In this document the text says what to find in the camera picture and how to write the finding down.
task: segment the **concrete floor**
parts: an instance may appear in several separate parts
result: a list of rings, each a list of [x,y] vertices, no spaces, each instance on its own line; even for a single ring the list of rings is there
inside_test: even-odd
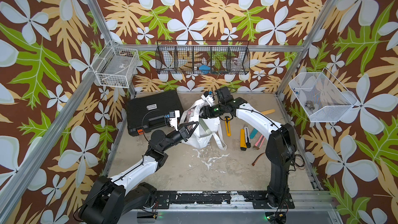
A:
[[[139,97],[149,94],[140,93]],[[188,109],[201,94],[179,94],[184,110]],[[275,109],[267,115],[280,123],[285,123],[282,113],[273,94],[233,94],[234,98],[246,99],[258,111]],[[226,135],[225,123],[222,122],[224,142],[228,148],[222,151],[212,138],[207,147],[196,149],[190,145],[178,144],[166,151],[169,155],[166,163],[155,174],[148,176],[144,182],[150,183],[157,190],[175,191],[242,191],[266,190],[271,177],[271,162],[262,155],[253,167],[251,163],[266,149],[266,142],[260,150],[253,148],[240,150],[240,130],[244,121],[234,118],[231,122],[231,137]],[[171,127],[162,128],[166,133]],[[144,137],[132,137],[127,126],[121,138],[116,156],[112,162],[109,176],[123,172],[139,161],[147,150],[148,143]],[[306,170],[297,170],[289,175],[290,190],[313,190]]]

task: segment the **blue craft stick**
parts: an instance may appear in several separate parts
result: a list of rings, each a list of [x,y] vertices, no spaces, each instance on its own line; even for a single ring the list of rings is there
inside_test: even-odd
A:
[[[257,129],[253,129],[252,131],[251,131],[251,133],[250,133],[250,139],[253,139],[254,138],[254,136],[257,134]]]

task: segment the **wire basket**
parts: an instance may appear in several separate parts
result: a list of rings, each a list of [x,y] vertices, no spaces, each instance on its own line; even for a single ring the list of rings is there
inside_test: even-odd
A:
[[[221,41],[206,41],[206,45],[178,45],[173,42],[175,41],[157,42],[157,73],[245,75],[249,72],[249,42],[245,41],[246,45],[230,45],[231,42],[226,41],[224,45]]]
[[[126,47],[107,47],[98,58],[102,61],[94,73],[101,86],[129,87],[139,61],[137,50]]]
[[[326,68],[299,73],[289,87],[310,122],[338,122],[357,102],[355,95]]]

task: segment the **white wire basket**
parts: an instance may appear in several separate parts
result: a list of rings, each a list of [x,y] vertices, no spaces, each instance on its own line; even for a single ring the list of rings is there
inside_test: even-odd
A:
[[[138,51],[126,47],[104,48],[95,75],[101,86],[128,88],[139,61]]]
[[[299,73],[289,82],[310,122],[338,122],[357,102],[329,70]]]

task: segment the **floral wallpaper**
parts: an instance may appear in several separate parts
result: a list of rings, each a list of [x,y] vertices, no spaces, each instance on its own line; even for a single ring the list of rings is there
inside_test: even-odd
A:
[[[326,0],[97,0],[113,40],[126,44],[301,45]],[[137,91],[202,91],[222,86],[239,91],[276,90],[291,53],[252,52],[247,75],[157,74],[154,52],[140,52],[133,78]]]
[[[288,87],[279,95],[345,223],[398,222],[397,29],[396,0],[338,0],[293,77],[326,67],[357,104],[313,123]]]
[[[101,51],[86,0],[0,0],[0,194]],[[64,224],[102,172],[125,90],[87,92],[7,223]]]

